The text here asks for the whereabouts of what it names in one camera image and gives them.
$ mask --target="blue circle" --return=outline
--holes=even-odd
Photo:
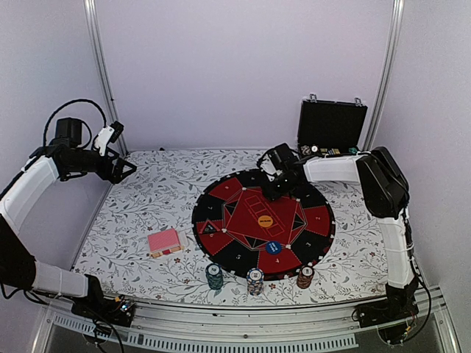
[[[281,248],[281,244],[278,243],[277,241],[269,241],[265,245],[265,249],[266,249],[266,252],[268,252],[270,255],[279,254],[279,253],[281,253],[281,250],[283,250]]]

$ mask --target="floral tablecloth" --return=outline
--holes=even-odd
[[[84,242],[74,271],[97,276],[108,293],[139,299],[197,304],[262,306],[342,302],[385,293],[387,267],[376,220],[366,210],[360,185],[323,182],[315,186],[336,219],[330,251],[315,266],[311,286],[296,277],[265,282],[260,296],[247,281],[224,273],[221,290],[205,278],[210,263],[196,244],[191,213],[200,193],[234,171],[255,167],[262,151],[195,150],[133,152],[138,170],[114,185]],[[189,246],[153,259],[147,235],[174,227]]]

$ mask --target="white wall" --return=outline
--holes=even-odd
[[[44,123],[55,108],[81,97],[103,105],[97,77],[83,1],[0,1],[0,189],[41,145]],[[98,131],[100,117],[92,106],[71,107],[62,116],[68,114]],[[30,213],[20,239],[39,260],[70,268],[106,187],[94,175],[53,185]],[[0,298],[0,352],[31,349],[38,311],[21,293],[8,302]]]
[[[471,2],[406,1],[375,145],[411,184],[416,254],[471,352]]]
[[[294,143],[303,96],[375,101],[392,1],[98,1],[128,148]]]

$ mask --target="perforated metal strip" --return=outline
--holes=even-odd
[[[54,314],[54,324],[84,335],[93,336],[94,325],[81,318],[60,313]],[[113,336],[107,338],[117,343]],[[336,352],[342,349],[358,347],[355,335],[342,335],[333,338],[302,340],[285,343],[215,343],[191,340],[162,338],[139,332],[121,333],[123,343],[159,352],[171,353],[301,353],[301,352]]]

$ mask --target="orange circle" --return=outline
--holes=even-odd
[[[258,225],[263,228],[268,228],[273,225],[273,218],[269,215],[261,215],[258,218]]]

